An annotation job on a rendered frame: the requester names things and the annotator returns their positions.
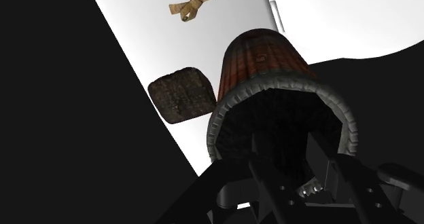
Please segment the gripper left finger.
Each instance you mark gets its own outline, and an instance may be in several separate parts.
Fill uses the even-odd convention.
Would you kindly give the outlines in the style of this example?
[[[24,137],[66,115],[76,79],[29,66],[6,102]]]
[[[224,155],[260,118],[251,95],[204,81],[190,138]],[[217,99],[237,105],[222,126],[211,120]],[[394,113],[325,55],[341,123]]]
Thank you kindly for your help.
[[[232,224],[237,206],[251,206],[255,224],[303,224],[307,209],[292,182],[264,155],[270,139],[252,136],[253,152],[237,163],[214,161],[155,224]]]

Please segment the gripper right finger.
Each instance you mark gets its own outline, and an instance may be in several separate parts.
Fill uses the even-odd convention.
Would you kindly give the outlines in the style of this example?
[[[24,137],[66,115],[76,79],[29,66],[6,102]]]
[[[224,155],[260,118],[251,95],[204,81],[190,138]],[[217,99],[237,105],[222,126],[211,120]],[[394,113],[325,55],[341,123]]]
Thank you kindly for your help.
[[[417,224],[392,205],[381,184],[424,193],[423,175],[393,162],[373,170],[354,156],[336,153],[320,132],[312,132],[311,136],[343,180],[361,224]]]

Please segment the red-brown woven basket grey rim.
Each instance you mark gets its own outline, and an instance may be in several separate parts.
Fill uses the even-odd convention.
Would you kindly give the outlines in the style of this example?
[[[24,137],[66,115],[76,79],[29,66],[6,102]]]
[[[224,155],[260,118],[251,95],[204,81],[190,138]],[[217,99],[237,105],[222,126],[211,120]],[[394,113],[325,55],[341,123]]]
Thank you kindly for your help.
[[[270,29],[240,34],[226,49],[209,119],[212,160],[239,160],[264,150],[301,197],[321,184],[306,160],[308,135],[319,132],[331,153],[353,156],[358,129],[352,110],[317,79],[293,45]]]

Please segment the dark brown square block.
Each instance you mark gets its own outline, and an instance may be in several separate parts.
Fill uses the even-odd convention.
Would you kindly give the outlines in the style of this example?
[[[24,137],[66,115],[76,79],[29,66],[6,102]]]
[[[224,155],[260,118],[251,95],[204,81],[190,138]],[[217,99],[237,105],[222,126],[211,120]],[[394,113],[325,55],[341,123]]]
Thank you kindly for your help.
[[[169,124],[211,113],[217,103],[211,82],[194,67],[156,79],[147,91],[160,116]]]

